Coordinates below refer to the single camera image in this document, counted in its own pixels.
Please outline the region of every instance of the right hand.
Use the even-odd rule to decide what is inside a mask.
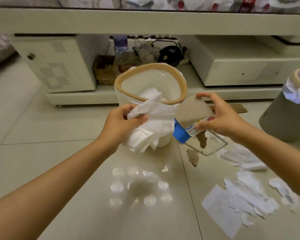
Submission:
[[[214,92],[197,93],[196,96],[210,98],[214,106],[211,108],[215,113],[215,119],[202,121],[196,125],[200,130],[212,130],[226,137],[236,137],[237,134],[251,126],[237,112]]]

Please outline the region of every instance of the bottle label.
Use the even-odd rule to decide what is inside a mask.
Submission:
[[[114,40],[114,46],[115,47],[127,47],[128,40],[127,39]]]
[[[214,116],[207,116],[204,117],[198,121],[196,121],[195,123],[193,123],[189,128],[184,129],[190,136],[194,137],[197,134],[203,132],[203,130],[201,129],[196,129],[196,125],[201,122],[201,121],[210,121],[213,120],[215,117]]]

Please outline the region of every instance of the knob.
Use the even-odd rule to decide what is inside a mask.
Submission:
[[[29,54],[29,55],[28,55],[28,59],[29,59],[29,60],[34,60],[34,58],[35,58],[35,55],[34,55],[34,54]]]

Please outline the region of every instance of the paper towel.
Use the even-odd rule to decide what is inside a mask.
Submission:
[[[135,153],[144,152],[148,146],[155,150],[160,137],[173,133],[177,109],[163,104],[161,93],[140,104],[127,115],[128,120],[139,115],[149,115],[149,119],[136,128],[123,144]]]

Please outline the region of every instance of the cardboard box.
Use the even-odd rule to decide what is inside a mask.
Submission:
[[[99,84],[114,85],[116,77],[113,74],[115,56],[98,56],[93,66],[93,73]]]

